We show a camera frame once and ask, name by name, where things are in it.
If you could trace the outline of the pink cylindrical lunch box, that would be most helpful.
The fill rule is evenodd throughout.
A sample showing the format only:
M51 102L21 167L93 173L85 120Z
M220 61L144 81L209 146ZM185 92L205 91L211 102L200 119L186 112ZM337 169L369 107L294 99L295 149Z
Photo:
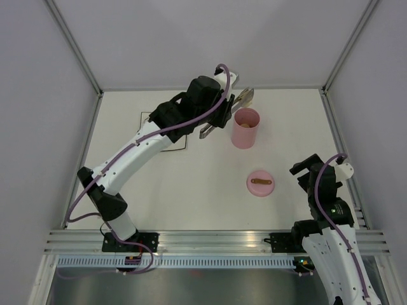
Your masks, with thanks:
M249 124L251 128L241 127L242 123ZM251 148L255 143L259 124L260 116L257 111L251 108L239 109L233 118L232 144L239 149Z

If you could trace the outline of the metal tongs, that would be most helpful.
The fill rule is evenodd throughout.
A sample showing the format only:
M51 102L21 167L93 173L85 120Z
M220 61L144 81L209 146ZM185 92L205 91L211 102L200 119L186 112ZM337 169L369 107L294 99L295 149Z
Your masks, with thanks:
M241 108L248 108L252 104L253 98L254 98L254 88L249 87L245 88L243 91L240 92L239 96L233 101L231 107L231 114L234 114L237 110ZM215 129L216 129L215 126L206 124L200 130L199 139L205 139Z

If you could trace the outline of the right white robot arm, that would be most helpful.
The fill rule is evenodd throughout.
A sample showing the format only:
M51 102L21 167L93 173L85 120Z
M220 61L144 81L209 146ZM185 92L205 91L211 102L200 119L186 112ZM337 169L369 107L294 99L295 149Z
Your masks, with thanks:
M350 207L337 195L353 174L351 168L341 169L346 158L339 153L324 162L313 154L290 169L292 175L308 171L298 184L312 215L294 223L290 242L309 255L330 304L381 304L362 261Z

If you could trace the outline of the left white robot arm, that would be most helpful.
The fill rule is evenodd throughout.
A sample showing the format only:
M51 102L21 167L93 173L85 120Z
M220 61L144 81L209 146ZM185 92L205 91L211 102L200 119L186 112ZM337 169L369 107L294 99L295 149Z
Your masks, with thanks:
M137 134L113 157L93 169L85 166L79 169L77 176L85 194L124 251L135 250L139 237L127 213L128 205L120 195L121 188L152 157L196 127L205 124L225 127L235 98L231 89L237 81L238 74L221 69L213 77L193 79L186 91L159 104Z

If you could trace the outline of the white square plate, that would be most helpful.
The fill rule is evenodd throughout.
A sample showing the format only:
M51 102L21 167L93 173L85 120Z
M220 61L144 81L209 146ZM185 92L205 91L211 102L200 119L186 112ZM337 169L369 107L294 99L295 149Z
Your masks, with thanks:
M148 121L149 115L150 115L150 112L144 112L144 111L141 112L139 128L141 128L142 125ZM174 143L171 146L169 146L168 148L164 149L163 152L181 151L181 150L186 149L187 148L187 139L188 139L188 136L184 135L176 143Z

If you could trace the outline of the right aluminium frame post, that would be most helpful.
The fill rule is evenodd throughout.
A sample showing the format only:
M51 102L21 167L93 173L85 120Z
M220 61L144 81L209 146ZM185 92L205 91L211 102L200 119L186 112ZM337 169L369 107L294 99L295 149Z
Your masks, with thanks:
M335 79L337 78L338 74L340 73L343 65L347 61L348 57L350 56L352 50L356 46L358 39L360 38L363 30L369 23L371 17L373 16L374 12L378 8L381 0L369 0L362 15L358 19L354 29L350 37L347 39L345 46L343 47L340 56L338 57L337 61L335 62L331 72L328 75L325 83L322 85L320 89L320 94L325 95L329 89L332 87Z

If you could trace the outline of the aluminium frame post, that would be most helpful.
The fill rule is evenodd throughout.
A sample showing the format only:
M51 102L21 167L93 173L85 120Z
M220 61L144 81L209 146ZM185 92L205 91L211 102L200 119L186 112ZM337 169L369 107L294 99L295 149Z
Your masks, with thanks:
M381 0L369 0L362 15L358 19L354 29L350 37L347 39L345 46L343 47L340 56L338 57L337 61L335 62L331 72L328 75L325 83L322 85L320 89L320 94L325 95L329 89L332 87L335 79L337 78L338 74L340 73L343 65L347 61L348 57L350 56L352 50L356 46L358 39L360 38L363 30L369 23L371 17L373 16L374 12L378 8Z
M57 3L52 0L44 0L43 3L46 6L47 10L50 12L52 18L54 19L57 27L59 28L59 31L62 33L69 49L71 50L77 63L79 64L80 69L85 75L86 80L91 84L96 95L98 97L101 97L103 94L103 90L99 86L98 81L96 80L88 62L86 61L86 58L84 57L83 52L79 47L79 44L75 40Z

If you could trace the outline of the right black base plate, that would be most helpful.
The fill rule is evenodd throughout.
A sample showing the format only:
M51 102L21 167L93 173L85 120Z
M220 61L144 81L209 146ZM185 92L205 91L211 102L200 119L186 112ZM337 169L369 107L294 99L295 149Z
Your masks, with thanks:
M263 242L269 244L274 254L305 254L301 244L296 241L291 233L270 233L263 238Z

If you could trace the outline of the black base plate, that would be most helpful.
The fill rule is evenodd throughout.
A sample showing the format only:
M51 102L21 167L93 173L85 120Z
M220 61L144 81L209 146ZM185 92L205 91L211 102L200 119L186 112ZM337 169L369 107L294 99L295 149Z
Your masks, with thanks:
M120 243L116 240L113 233L106 233L102 244L102 252L147 252L144 247L134 245L134 243L140 243L148 247L153 253L156 253L159 244L159 234L154 232L136 232L126 243Z
M296 241L291 233L270 233L263 238L263 242L269 244L274 254L305 254L301 244Z

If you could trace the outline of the aluminium front rail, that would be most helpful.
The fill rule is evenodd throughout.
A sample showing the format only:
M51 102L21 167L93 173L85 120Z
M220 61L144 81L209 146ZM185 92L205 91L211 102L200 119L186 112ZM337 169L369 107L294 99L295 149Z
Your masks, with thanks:
M158 231L157 253L169 255L274 254L263 238L277 231ZM103 235L98 230L54 230L46 237L44 254L101 254Z

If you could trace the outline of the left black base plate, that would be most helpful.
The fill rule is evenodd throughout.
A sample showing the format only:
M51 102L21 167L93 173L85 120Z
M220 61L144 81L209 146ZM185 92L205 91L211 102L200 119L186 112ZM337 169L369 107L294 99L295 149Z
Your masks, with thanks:
M120 243L116 240L113 233L106 233L102 244L102 252L147 252L144 247L134 245L134 243L140 243L148 247L153 253L156 253L159 244L159 234L154 232L136 232L126 243Z

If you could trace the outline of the left aluminium frame post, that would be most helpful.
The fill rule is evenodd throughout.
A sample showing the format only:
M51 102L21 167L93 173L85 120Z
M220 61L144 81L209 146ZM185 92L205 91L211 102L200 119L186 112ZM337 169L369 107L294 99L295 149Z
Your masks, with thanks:
M57 27L59 28L59 31L62 33L69 49L71 50L77 63L79 64L80 69L85 75L86 80L91 84L96 95L98 97L101 97L103 94L103 90L99 86L98 81L96 80L88 62L86 61L86 58L84 57L83 52L79 47L79 44L75 40L57 3L52 0L44 0L43 3L46 6L47 10L50 12L52 18L54 19Z

